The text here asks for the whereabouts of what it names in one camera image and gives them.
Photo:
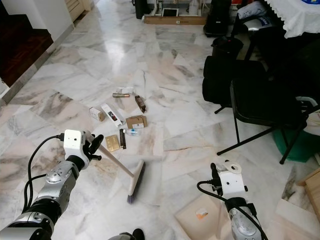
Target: orange sticker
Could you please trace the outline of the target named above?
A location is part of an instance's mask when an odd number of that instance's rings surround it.
[[[201,220],[208,215],[208,211],[204,207],[202,207],[195,212],[195,215],[199,220]]]

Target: chair leg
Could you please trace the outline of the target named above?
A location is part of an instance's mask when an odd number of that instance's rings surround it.
[[[220,156],[221,154],[224,154],[224,153],[226,153],[226,152],[229,152],[229,151],[232,150],[232,149],[235,149],[235,148],[237,148],[237,147],[240,147],[240,146],[242,146],[242,145],[244,145],[244,144],[247,144],[247,143],[249,143],[249,142],[251,142],[251,141],[253,141],[253,140],[256,140],[256,139],[258,139],[258,138],[260,138],[260,137],[262,137],[262,136],[264,136],[264,135],[266,135],[266,134],[268,134],[268,133],[271,133],[271,132],[274,131],[275,129],[277,129],[277,127],[273,126],[273,127],[269,128],[269,129],[263,131],[263,132],[258,133],[257,135],[254,135],[254,136],[252,136],[252,137],[249,137],[249,138],[246,139],[246,140],[243,140],[243,141],[241,141],[241,142],[238,142],[237,144],[235,144],[235,145],[233,145],[233,146],[231,146],[231,147],[228,147],[228,148],[226,148],[226,149],[224,149],[224,150],[222,150],[222,151],[219,151],[219,152],[217,152],[216,154],[217,154],[218,156]]]
[[[281,160],[280,160],[280,162],[279,162],[280,164],[284,164],[284,163],[285,163],[286,158],[288,157],[288,155],[289,155],[292,147],[294,146],[296,140],[297,140],[298,137],[299,137],[300,132],[301,132],[303,129],[304,129],[304,125],[301,124],[301,125],[299,126],[299,128],[296,130],[293,138],[291,139],[290,144],[286,147],[285,153],[283,154],[283,156],[282,156],[282,158],[281,158]]]
[[[239,24],[240,24],[240,19],[237,14],[235,17],[235,20],[234,20],[234,24],[233,24],[233,28],[232,28],[232,32],[231,32],[231,36],[230,36],[231,38],[234,38],[235,35],[237,34]]]
[[[235,117],[234,115],[233,115],[233,119],[234,119],[234,126],[235,126],[236,140],[237,140],[237,142],[238,142],[238,143],[240,143],[237,119],[236,119],[236,117]]]
[[[288,140],[287,140],[287,137],[286,137],[286,133],[285,133],[285,131],[284,131],[284,129],[282,127],[280,128],[280,131],[281,131],[285,146],[288,147]]]
[[[252,39],[252,40],[250,41],[250,45],[249,45],[248,51],[246,51],[246,54],[245,54],[245,57],[244,57],[244,60],[245,60],[245,61],[249,61],[249,60],[250,60],[251,55],[252,55],[252,53],[254,52],[255,45],[256,45],[256,43],[255,43],[255,41]]]
[[[225,108],[226,108],[225,106],[221,105],[221,107],[218,110],[214,111],[214,113],[217,114],[217,113],[219,113],[221,110],[223,110]]]

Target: white tablecloth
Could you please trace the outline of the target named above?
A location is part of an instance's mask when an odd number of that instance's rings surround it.
[[[304,32],[320,33],[320,4],[307,4],[301,0],[265,0],[284,21],[286,38]]]

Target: broom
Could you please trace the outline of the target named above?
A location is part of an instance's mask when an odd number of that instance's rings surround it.
[[[86,137],[86,140],[89,143],[92,143],[92,141],[95,139],[92,136],[91,132],[89,132],[88,130],[85,131],[85,137]],[[142,177],[143,177],[144,172],[145,172],[145,168],[146,168],[145,162],[143,160],[140,160],[138,165],[137,165],[137,167],[136,167],[136,169],[132,173],[120,161],[118,161],[118,159],[116,159],[104,146],[100,145],[99,146],[99,150],[107,158],[109,158],[111,161],[113,161],[116,165],[118,165],[123,171],[125,171],[131,177],[127,202],[129,204],[132,204],[134,202],[134,200],[135,200],[135,196],[137,195],[140,183],[142,181]]]

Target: flat cardboard box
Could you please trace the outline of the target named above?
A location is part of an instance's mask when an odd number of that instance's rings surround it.
[[[174,216],[186,233],[188,237],[186,239],[232,239],[231,222],[227,209],[216,198],[203,194]]]
[[[205,16],[144,16],[145,24],[205,25]]]
[[[141,129],[148,126],[147,118],[143,115],[131,116],[125,119],[128,129]]]

